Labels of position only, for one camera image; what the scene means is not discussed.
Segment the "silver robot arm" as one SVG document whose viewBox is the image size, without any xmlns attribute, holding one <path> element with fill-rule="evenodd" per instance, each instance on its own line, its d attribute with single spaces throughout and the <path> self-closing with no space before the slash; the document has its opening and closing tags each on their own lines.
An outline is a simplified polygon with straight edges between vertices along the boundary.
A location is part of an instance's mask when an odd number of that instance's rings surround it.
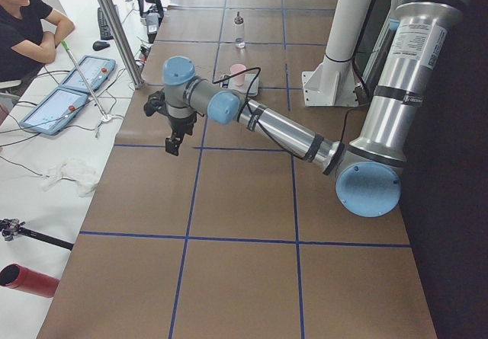
<svg viewBox="0 0 488 339">
<path fill-rule="evenodd" d="M 354 52 L 371 0 L 339 0 L 323 61 L 302 74 L 308 107 L 368 107 L 361 133 L 349 144 L 324 139 L 232 88 L 197 75 L 183 56 L 162 67 L 163 108 L 172 128 L 167 152 L 177 154 L 198 114 L 261 133 L 335 180 L 342 205 L 363 217 L 390 212 L 399 202 L 403 144 L 450 27 L 470 0 L 391 0 L 384 31 L 393 37 L 377 85 L 364 98 L 354 93 Z"/>
</svg>

